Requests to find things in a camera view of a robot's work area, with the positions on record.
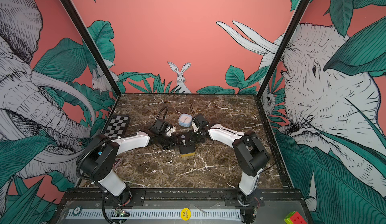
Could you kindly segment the yellow alarm clock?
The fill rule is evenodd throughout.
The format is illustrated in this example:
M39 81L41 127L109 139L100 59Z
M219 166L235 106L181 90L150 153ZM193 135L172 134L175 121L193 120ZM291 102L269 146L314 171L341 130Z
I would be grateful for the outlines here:
M193 134L194 131L190 130L177 135L177 146L181 157L193 156L196 153L196 143L192 141Z

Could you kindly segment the blue alarm clock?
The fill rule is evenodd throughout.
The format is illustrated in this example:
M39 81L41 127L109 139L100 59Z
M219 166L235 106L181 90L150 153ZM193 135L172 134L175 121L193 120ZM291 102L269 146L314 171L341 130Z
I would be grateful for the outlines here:
M193 117L189 114L182 113L178 119L179 126L190 127L192 125Z

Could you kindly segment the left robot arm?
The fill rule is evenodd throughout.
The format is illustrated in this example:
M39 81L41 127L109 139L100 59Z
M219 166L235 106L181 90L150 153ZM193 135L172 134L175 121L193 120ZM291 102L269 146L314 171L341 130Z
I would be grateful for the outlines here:
M102 190L118 197L129 189L113 170L118 155L151 144L173 146L176 142L175 133L156 135L148 130L116 137L99 134L77 159L76 175L80 179L96 182Z

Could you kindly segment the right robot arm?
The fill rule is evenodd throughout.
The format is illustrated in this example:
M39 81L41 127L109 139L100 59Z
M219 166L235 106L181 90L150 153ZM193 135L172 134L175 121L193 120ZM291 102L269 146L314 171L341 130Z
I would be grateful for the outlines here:
M257 188L258 179L265 169L269 154L257 134L251 130L242 133L223 127L220 124L197 127L195 132L202 132L207 138L231 147L242 170L238 188L245 196L250 196Z

